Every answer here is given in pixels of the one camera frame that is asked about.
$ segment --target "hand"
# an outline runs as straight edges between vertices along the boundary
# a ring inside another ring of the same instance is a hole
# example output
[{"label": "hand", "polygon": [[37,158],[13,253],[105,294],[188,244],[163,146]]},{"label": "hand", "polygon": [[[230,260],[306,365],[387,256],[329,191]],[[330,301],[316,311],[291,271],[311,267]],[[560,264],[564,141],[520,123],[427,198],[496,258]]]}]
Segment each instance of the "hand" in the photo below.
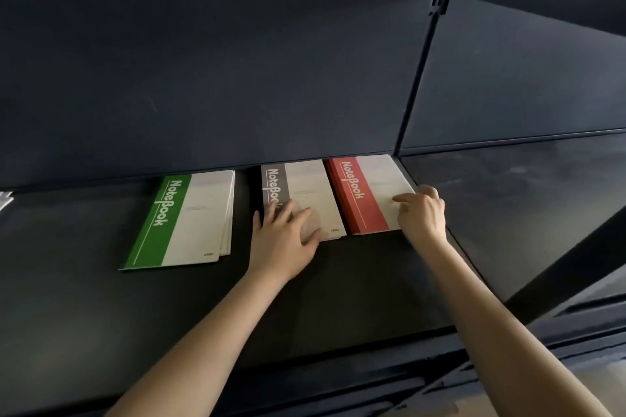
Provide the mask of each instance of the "hand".
[{"label": "hand", "polygon": [[417,194],[404,193],[394,196],[393,200],[402,203],[397,221],[419,253],[433,244],[448,241],[443,214],[446,203],[435,188],[420,185]]},{"label": "hand", "polygon": [[311,209],[301,210],[289,221],[295,205],[295,201],[290,200],[276,215],[276,203],[270,203],[263,226],[259,212],[254,213],[248,273],[268,272],[287,283],[311,262],[322,239],[322,230],[315,230],[302,243],[300,230],[311,215]]}]

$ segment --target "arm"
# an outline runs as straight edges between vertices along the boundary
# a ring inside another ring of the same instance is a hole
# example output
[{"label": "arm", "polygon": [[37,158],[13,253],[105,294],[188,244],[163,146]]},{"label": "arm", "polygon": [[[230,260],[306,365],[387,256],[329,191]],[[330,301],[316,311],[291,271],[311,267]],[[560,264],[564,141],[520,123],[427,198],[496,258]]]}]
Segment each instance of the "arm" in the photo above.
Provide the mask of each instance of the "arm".
[{"label": "arm", "polygon": [[321,230],[301,244],[310,215],[288,221],[289,202],[276,216],[270,204],[263,227],[254,214],[250,265],[228,295],[185,335],[113,408],[107,417],[207,417],[248,336],[283,286],[313,258]]},{"label": "arm", "polygon": [[394,200],[402,202],[400,226],[430,269],[498,415],[610,417],[448,243],[437,190],[422,185]]}]

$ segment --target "left hand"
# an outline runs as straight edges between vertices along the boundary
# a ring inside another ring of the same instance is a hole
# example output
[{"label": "left hand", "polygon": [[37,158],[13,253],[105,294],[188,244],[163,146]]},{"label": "left hand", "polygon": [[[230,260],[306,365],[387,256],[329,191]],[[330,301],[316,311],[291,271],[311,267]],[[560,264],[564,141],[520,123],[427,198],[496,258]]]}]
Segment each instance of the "left hand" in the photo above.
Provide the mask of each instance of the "left hand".
[{"label": "left hand", "polygon": [[303,209],[289,221],[295,205],[295,201],[289,200],[277,215],[276,203],[270,203],[263,226],[259,212],[254,213],[248,273],[267,272],[287,283],[311,262],[322,239],[322,230],[317,229],[301,242],[300,230],[311,209]]}]

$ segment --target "red notebook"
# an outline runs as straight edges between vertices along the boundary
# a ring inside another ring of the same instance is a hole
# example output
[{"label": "red notebook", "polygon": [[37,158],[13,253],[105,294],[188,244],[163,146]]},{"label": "red notebook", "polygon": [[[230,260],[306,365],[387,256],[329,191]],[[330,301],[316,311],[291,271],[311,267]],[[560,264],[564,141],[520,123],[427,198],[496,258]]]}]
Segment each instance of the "red notebook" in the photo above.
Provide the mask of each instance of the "red notebook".
[{"label": "red notebook", "polygon": [[326,160],[352,234],[400,229],[392,198],[413,188],[389,155]]}]

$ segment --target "forearm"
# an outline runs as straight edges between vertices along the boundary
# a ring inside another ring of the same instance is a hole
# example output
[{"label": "forearm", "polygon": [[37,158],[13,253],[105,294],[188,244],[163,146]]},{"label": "forearm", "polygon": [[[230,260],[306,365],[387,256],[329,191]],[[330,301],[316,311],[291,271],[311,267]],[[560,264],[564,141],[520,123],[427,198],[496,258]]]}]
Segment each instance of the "forearm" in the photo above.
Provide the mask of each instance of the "forearm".
[{"label": "forearm", "polygon": [[433,243],[421,252],[499,415],[610,415],[505,308],[452,246]]},{"label": "forearm", "polygon": [[283,285],[268,273],[246,274],[107,416],[207,417],[248,336]]}]

